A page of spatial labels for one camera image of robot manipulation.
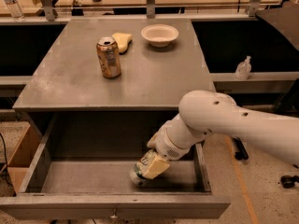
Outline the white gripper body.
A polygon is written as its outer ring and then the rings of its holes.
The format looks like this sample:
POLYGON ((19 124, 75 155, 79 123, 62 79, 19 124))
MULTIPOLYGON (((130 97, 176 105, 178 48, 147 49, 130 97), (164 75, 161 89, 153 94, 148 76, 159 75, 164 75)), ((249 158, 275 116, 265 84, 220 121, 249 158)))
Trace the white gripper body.
POLYGON ((190 151, 190 144, 182 140, 187 130, 177 119, 167 121, 154 136, 154 148, 165 159, 177 161, 190 151))

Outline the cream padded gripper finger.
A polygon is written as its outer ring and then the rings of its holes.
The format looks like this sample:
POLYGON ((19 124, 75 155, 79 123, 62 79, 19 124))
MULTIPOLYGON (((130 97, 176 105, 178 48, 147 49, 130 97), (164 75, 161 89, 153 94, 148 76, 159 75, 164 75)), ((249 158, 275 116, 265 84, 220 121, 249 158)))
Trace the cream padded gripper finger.
POLYGON ((147 143, 147 147, 148 148, 151 148, 151 149, 155 149, 156 148, 156 145, 157 145, 156 139, 157 139, 158 136, 159 136, 159 133, 156 133, 155 135, 153 135, 151 137, 151 139, 147 143))
POLYGON ((154 179, 170 167, 170 162, 156 152, 148 152, 141 159, 141 174, 146 179, 154 179))

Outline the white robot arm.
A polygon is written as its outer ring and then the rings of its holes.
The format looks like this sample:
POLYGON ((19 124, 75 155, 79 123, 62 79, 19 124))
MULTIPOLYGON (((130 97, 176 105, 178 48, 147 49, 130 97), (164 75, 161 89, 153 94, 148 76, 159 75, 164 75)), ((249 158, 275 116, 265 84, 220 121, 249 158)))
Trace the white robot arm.
POLYGON ((225 94, 191 91, 179 102, 178 114, 148 141, 150 151, 135 171, 153 179, 213 133, 229 135, 299 165, 299 118, 248 110, 225 94))

